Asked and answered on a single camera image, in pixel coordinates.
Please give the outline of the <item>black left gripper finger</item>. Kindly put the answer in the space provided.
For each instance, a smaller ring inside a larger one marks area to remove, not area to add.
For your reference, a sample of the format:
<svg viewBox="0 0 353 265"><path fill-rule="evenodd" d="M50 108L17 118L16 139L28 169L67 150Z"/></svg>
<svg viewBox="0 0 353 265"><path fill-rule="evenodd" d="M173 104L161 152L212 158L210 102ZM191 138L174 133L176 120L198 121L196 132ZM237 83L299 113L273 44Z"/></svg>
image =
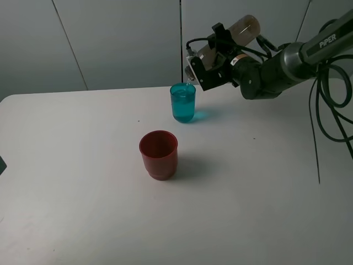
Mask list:
<svg viewBox="0 0 353 265"><path fill-rule="evenodd" d="M6 168L7 168L6 163L4 162L3 158L0 157L0 174L2 174Z"/></svg>

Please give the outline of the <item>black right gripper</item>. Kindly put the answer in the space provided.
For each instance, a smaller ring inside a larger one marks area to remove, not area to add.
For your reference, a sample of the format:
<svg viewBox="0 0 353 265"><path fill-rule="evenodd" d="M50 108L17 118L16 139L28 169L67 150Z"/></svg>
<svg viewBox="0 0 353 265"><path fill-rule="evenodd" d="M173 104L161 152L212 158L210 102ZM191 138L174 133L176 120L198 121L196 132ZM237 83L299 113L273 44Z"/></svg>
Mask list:
<svg viewBox="0 0 353 265"><path fill-rule="evenodd" d="M284 71L280 55L260 63L233 44L231 32L222 23L212 26L210 49L216 49L215 65L206 70L202 60L192 59L195 78L203 91L231 83L245 99L273 99L284 91Z"/></svg>

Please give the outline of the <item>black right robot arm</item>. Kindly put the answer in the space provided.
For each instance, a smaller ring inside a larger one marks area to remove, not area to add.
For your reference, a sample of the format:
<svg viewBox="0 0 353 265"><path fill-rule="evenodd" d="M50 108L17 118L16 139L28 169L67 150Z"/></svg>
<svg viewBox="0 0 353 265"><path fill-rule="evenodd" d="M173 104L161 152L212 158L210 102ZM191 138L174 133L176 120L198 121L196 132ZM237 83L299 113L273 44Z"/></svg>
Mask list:
<svg viewBox="0 0 353 265"><path fill-rule="evenodd" d="M352 11L327 24L306 43L274 46L260 35L260 25L246 15L231 27L217 23L199 51L186 43L185 73L203 91L226 83L239 87L245 99L273 99L313 78L319 66L352 48Z"/></svg>

